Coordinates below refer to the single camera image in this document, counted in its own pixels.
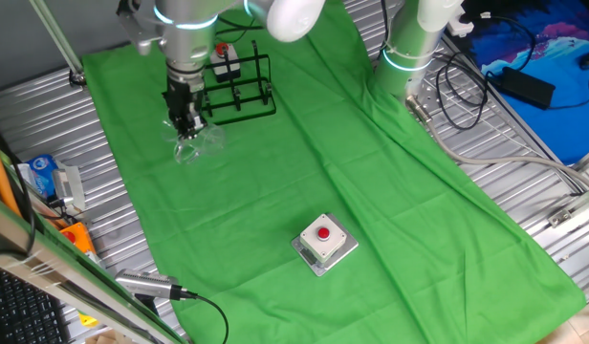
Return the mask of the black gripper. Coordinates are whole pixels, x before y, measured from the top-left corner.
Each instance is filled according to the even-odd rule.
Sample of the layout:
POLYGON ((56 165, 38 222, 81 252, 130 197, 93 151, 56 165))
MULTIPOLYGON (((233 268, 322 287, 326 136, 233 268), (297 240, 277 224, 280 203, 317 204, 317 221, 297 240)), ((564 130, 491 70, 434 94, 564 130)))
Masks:
POLYGON ((204 87, 191 87, 186 82, 167 79, 163 98, 168 108, 168 117, 177 132, 177 138, 194 139, 206 127, 202 115, 204 87))

